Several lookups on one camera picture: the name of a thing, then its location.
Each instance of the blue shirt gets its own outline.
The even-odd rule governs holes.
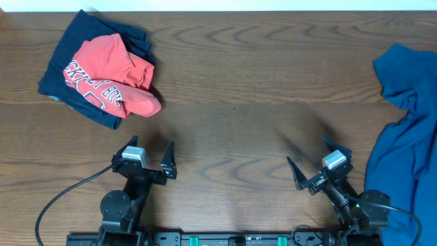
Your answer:
[[[382,96],[407,114],[381,132],[365,189],[377,189],[392,206],[414,213],[422,223],[419,244],[437,245],[437,53],[396,44],[373,65]],[[391,211],[382,240],[385,246],[411,245],[416,233],[413,219]]]

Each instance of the red t-shirt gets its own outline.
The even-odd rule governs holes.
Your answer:
[[[130,112],[145,117],[161,105],[146,90],[153,65],[128,52],[118,33],[84,41],[64,69],[66,84],[95,106],[121,118]]]

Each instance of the clothing pile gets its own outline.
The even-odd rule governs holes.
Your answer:
[[[154,70],[150,48],[146,32],[81,10],[59,41],[38,92],[112,129],[129,113],[154,115],[161,105],[147,92]]]

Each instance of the wood grain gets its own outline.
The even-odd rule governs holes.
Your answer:
[[[291,231],[336,223],[328,199],[295,191],[286,156],[308,176],[328,134],[354,151],[350,182],[386,124],[405,112],[380,95],[372,61],[398,42],[436,51],[435,12],[96,13],[149,31],[164,109],[112,131],[39,95],[38,81],[74,13],[13,13],[0,26],[0,245],[35,245],[45,204],[98,172],[133,135],[152,168],[175,140],[178,179],[155,186],[143,225]],[[46,245],[95,232],[108,173],[62,197],[42,221]]]

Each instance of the navy blue t-shirt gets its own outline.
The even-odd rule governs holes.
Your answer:
[[[97,108],[73,88],[68,87],[62,73],[63,69],[71,62],[74,54],[82,46],[83,41],[90,41],[99,36],[114,33],[120,34],[127,51],[152,64],[154,63],[150,54],[151,44],[146,41],[144,31],[130,25],[102,20],[81,10],[67,27],[53,52],[47,71],[40,81],[38,92],[63,101],[98,123],[117,129],[120,118]]]

